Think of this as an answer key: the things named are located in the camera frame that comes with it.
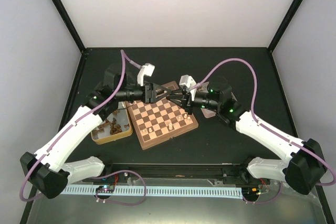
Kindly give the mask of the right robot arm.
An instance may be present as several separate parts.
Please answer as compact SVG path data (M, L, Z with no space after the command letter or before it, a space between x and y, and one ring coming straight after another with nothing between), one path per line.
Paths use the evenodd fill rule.
M252 158L238 171L243 183L267 178L285 182L302 195L311 192L327 171L317 141L303 141L253 116L233 97L232 88L226 81L210 82L206 91L188 91L194 84L191 76L184 75L180 79L180 88L171 91L166 98L188 114L192 114L194 108L214 111L225 125L249 136L278 156L278 159Z

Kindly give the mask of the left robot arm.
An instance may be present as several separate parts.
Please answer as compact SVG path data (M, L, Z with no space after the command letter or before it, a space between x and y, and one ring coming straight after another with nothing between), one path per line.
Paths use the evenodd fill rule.
M141 101L156 103L169 94L169 90L155 83L146 82L155 66L146 63L140 67L137 82L133 83L126 72L114 73L109 67L95 89L87 96L72 119L35 153L24 153L20 164L25 174L25 182L30 182L40 191L41 196L53 199L66 186L90 177L108 181L113 174L111 166L96 157L74 163L66 160L81 141L115 111L120 102Z

